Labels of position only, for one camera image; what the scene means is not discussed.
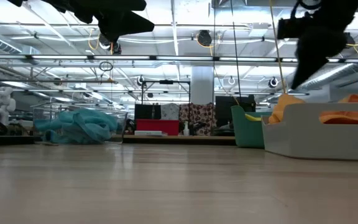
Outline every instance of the orange object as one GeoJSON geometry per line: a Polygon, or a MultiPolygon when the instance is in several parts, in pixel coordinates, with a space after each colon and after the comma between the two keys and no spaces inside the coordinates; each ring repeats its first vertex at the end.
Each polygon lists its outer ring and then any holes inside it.
{"type": "MultiPolygon", "coordinates": [[[[281,122],[285,107],[295,103],[305,103],[305,101],[287,94],[280,96],[271,117],[268,119],[269,124],[281,122]]],[[[349,95],[338,103],[358,103],[358,95],[349,95]]],[[[321,113],[319,119],[324,124],[358,124],[358,111],[325,111],[321,113]]]]}
{"type": "MultiPolygon", "coordinates": [[[[349,95],[338,103],[358,103],[358,95],[349,95]]],[[[326,111],[321,113],[320,121],[324,124],[358,124],[358,112],[326,111]]]]}
{"type": "Polygon", "coordinates": [[[273,109],[272,115],[268,119],[269,124],[280,123],[284,117],[284,109],[287,105],[296,103],[305,103],[305,101],[298,99],[292,95],[283,94],[278,97],[278,103],[273,109]]]}

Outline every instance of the yellow banana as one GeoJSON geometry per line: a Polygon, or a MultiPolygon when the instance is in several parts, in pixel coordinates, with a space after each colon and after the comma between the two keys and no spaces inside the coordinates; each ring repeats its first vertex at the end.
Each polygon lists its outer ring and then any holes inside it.
{"type": "Polygon", "coordinates": [[[246,114],[246,118],[249,120],[249,121],[261,121],[262,118],[256,118],[254,116],[251,116],[249,114],[246,114]]]}

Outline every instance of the white bin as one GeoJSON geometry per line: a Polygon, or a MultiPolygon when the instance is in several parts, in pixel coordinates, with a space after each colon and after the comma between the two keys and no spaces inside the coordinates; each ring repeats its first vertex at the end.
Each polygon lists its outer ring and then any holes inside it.
{"type": "Polygon", "coordinates": [[[303,159],[358,160],[358,124],[323,124],[324,111],[358,111],[358,103],[288,105],[277,124],[263,116],[265,150],[303,159]]]}

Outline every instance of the white bottle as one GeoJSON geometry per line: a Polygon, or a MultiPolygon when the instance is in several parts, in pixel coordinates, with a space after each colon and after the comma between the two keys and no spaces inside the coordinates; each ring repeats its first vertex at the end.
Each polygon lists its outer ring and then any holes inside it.
{"type": "Polygon", "coordinates": [[[185,121],[185,128],[183,130],[183,136],[189,136],[190,135],[190,130],[189,130],[188,124],[189,124],[189,122],[185,121]]]}

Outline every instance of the teal fabric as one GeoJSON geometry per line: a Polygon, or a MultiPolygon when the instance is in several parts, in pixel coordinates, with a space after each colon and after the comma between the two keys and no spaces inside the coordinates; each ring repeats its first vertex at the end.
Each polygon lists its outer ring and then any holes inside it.
{"type": "Polygon", "coordinates": [[[97,144],[111,138],[111,131],[117,129],[117,121],[106,113],[80,109],[63,111],[54,120],[35,120],[38,131],[45,132],[44,141],[57,144],[97,144]]]}

